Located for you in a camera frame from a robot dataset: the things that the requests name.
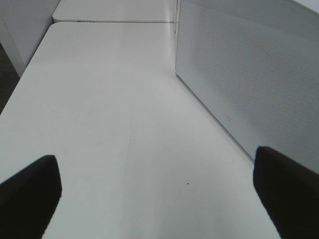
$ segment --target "white wall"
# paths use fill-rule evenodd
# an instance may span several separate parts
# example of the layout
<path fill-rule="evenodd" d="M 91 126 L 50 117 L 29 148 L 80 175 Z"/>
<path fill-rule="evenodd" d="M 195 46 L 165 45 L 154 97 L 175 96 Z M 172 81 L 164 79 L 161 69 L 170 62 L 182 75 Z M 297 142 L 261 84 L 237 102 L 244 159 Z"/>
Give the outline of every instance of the white wall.
<path fill-rule="evenodd" d="M 0 42 L 21 76 L 60 0 L 0 0 Z"/>

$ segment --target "scratch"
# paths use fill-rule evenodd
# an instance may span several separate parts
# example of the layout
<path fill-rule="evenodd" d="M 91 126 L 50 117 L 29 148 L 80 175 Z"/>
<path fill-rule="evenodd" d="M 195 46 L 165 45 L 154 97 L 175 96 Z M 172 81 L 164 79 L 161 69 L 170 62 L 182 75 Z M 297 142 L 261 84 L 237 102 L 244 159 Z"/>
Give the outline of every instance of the scratch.
<path fill-rule="evenodd" d="M 126 165 L 125 165 L 125 181 L 124 181 L 125 192 L 124 192 L 124 205 L 123 205 L 123 223 L 125 222 L 125 219 L 126 219 L 125 211 L 126 211 L 126 198 L 127 198 L 128 167 L 129 167 L 129 162 L 130 162 L 130 159 L 132 156 L 132 151 L 134 148 L 135 137 L 136 137 L 136 122 L 134 122 L 133 109 L 132 109 L 131 116 L 130 116 L 129 130 L 130 130 L 130 138 L 129 138 L 128 152 L 127 152 L 127 156 L 126 156 Z"/>

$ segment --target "white table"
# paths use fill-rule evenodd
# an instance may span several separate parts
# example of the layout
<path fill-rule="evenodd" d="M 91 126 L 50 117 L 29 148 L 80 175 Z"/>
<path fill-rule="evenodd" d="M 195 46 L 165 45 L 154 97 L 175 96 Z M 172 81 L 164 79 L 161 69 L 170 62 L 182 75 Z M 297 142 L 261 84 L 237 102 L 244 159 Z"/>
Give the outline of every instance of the white table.
<path fill-rule="evenodd" d="M 172 27 L 49 28 L 0 115 L 0 181 L 58 159 L 45 239 L 279 239 L 251 159 L 176 77 Z"/>
<path fill-rule="evenodd" d="M 319 13 L 319 1 L 318 0 L 294 0 L 303 6 L 311 9 L 312 11 Z"/>
<path fill-rule="evenodd" d="M 53 19 L 95 22 L 174 22 L 177 0 L 61 0 Z"/>

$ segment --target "black object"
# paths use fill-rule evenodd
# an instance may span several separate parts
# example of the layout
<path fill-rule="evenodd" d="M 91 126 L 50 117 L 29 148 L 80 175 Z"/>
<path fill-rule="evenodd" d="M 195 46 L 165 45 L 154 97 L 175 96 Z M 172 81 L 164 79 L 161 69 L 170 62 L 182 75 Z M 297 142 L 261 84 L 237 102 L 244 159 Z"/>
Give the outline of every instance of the black object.
<path fill-rule="evenodd" d="M 44 156 L 0 184 L 0 238 L 40 239 L 61 197 L 58 164 Z"/>
<path fill-rule="evenodd" d="M 319 175 L 259 147 L 254 186 L 282 239 L 319 239 Z"/>

